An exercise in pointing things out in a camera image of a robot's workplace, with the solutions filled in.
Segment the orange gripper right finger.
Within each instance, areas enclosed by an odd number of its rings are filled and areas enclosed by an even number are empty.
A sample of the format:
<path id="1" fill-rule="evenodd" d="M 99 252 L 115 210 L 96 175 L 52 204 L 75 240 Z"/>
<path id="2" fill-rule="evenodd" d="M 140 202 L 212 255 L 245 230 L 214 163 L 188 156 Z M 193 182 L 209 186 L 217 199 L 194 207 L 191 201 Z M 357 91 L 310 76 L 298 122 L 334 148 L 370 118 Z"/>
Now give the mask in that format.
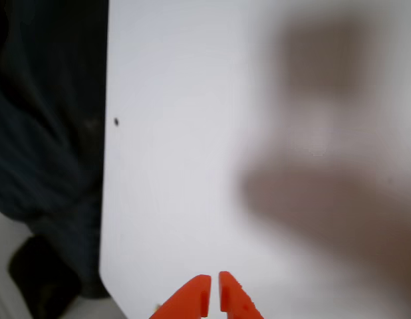
<path id="1" fill-rule="evenodd" d="M 242 285 L 227 271 L 219 273 L 219 301 L 227 319 L 263 319 Z"/>

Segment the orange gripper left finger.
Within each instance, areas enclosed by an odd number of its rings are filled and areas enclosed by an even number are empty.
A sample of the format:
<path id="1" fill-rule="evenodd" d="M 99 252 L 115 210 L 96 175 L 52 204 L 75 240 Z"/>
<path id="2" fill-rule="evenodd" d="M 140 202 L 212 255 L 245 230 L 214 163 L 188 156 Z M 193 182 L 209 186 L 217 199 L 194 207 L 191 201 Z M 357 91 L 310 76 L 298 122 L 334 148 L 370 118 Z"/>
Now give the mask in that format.
<path id="1" fill-rule="evenodd" d="M 154 319 L 207 318 L 211 293 L 211 276 L 200 274 L 179 288 L 157 311 Z"/>

